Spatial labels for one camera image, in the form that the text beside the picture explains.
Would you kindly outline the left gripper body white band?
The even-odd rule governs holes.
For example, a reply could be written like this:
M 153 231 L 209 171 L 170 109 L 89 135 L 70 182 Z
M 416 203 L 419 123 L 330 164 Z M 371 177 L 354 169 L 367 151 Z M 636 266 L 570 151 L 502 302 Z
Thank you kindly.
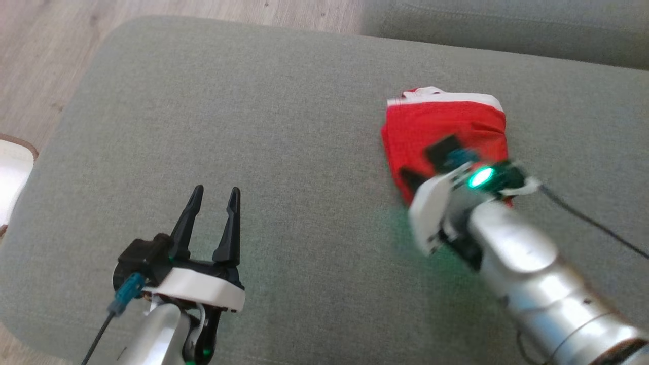
M 143 364 L 209 364 L 221 314 L 240 312 L 246 299 L 240 286 L 193 268 L 172 268 L 143 293 L 151 299 L 142 325 Z

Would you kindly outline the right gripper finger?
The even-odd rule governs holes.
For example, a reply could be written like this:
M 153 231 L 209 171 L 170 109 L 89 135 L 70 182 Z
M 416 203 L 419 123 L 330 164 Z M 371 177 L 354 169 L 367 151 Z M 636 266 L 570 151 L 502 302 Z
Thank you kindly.
M 411 169 L 400 169 L 400 178 L 410 193 L 416 193 L 419 187 L 428 180 L 425 175 Z

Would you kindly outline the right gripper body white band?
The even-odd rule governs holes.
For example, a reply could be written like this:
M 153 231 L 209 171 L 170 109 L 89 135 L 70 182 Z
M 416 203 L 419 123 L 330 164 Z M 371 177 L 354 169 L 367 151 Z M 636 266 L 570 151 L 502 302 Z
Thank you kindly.
M 484 202 L 510 202 L 539 191 L 542 183 L 511 161 L 465 163 L 418 185 L 408 209 L 416 247 L 431 256 L 448 245 L 471 270 L 479 270 L 484 250 L 469 238 L 468 220 Z

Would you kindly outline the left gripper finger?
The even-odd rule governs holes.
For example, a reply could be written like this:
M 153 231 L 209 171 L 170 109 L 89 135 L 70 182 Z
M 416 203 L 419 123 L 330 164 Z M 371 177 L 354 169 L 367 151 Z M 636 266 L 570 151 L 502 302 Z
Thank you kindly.
M 233 187 L 226 208 L 226 221 L 221 240 L 212 254 L 215 264 L 237 267 L 240 263 L 241 244 L 241 190 Z
M 203 193 L 204 186 L 197 185 L 172 229 L 170 237 L 173 245 L 169 252 L 172 261 L 188 260 L 191 256 L 189 244 L 192 240 L 195 218 L 201 210 Z

